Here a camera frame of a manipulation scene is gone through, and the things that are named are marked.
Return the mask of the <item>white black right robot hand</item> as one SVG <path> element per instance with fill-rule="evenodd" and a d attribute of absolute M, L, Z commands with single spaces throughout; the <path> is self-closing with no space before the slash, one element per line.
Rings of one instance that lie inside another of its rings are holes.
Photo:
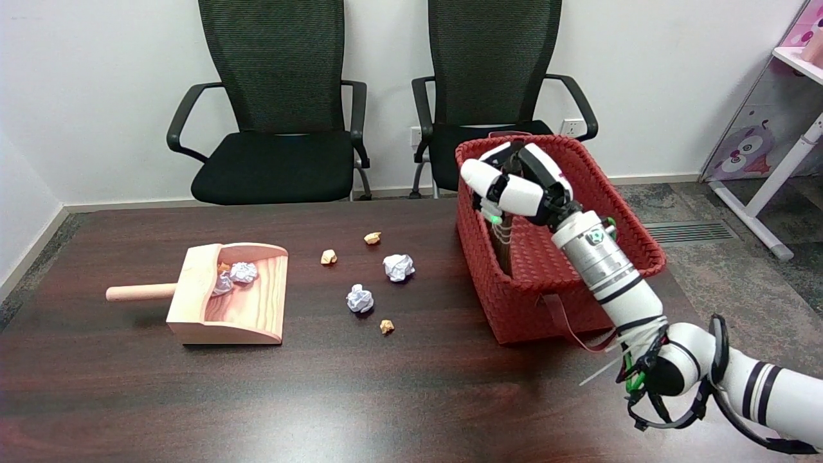
<path fill-rule="evenodd" d="M 508 141 L 464 161 L 460 176 L 492 224 L 517 215 L 555 231 L 584 210 L 559 165 L 535 143 Z"/>

